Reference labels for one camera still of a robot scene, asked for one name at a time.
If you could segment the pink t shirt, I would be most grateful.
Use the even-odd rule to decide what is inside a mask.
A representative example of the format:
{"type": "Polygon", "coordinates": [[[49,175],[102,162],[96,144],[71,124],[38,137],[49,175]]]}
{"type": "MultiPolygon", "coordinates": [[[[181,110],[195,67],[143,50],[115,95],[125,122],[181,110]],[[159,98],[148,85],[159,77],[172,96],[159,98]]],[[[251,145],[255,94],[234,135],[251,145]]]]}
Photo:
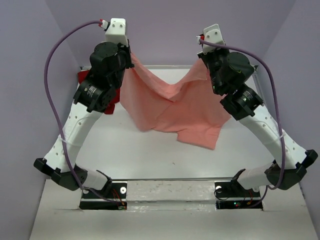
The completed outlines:
{"type": "Polygon", "coordinates": [[[213,93],[209,71],[198,59],[175,84],[148,70],[132,54],[120,88],[120,104],[141,132],[177,133],[185,144],[214,150],[221,128],[231,118],[213,93]]]}

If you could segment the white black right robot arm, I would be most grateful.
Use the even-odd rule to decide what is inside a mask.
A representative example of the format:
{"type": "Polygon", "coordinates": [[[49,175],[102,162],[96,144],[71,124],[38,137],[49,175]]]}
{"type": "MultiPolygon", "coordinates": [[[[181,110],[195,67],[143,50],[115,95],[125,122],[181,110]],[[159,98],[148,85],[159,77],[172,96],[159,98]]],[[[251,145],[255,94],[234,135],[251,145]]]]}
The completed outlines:
{"type": "Polygon", "coordinates": [[[209,71],[213,93],[222,96],[223,108],[249,129],[274,158],[265,166],[239,170],[230,182],[231,192],[242,196],[248,190],[270,185],[288,190],[299,183],[318,154],[304,149],[286,134],[262,98],[246,85],[254,72],[249,59],[223,48],[203,50],[197,56],[209,71]]]}

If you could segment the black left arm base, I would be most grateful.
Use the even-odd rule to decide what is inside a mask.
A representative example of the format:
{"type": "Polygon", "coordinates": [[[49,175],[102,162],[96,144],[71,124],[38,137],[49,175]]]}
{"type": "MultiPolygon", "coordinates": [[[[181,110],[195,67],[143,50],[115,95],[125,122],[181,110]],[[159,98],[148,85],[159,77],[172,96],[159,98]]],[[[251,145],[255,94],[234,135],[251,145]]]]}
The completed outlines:
{"type": "Polygon", "coordinates": [[[81,194],[79,208],[81,210],[127,210],[127,190],[128,182],[124,180],[114,180],[109,192],[102,198],[92,191],[81,194]]]}

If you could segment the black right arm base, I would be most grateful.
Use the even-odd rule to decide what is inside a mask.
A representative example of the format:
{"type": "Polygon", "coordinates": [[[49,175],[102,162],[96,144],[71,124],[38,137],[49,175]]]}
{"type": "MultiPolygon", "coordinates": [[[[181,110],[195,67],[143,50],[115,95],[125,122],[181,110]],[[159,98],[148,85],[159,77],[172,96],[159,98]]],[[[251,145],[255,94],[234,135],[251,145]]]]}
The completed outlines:
{"type": "Polygon", "coordinates": [[[243,187],[232,188],[229,181],[218,181],[214,183],[215,208],[217,210],[242,210],[259,209],[263,210],[261,194],[252,189],[246,190],[243,187]]]}

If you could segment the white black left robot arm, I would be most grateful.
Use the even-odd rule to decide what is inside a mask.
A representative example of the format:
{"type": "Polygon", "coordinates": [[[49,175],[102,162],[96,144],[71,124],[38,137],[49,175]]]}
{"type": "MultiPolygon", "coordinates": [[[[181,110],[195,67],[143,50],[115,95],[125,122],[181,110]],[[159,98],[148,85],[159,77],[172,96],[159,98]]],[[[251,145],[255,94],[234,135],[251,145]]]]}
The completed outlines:
{"type": "Polygon", "coordinates": [[[89,57],[91,68],[78,75],[78,87],[73,96],[62,134],[34,167],[49,176],[59,186],[71,191],[83,189],[105,198],[110,194],[112,179],[99,170],[89,170],[76,164],[78,154],[91,128],[104,113],[115,108],[120,96],[125,71],[133,68],[129,43],[99,43],[89,57]]]}

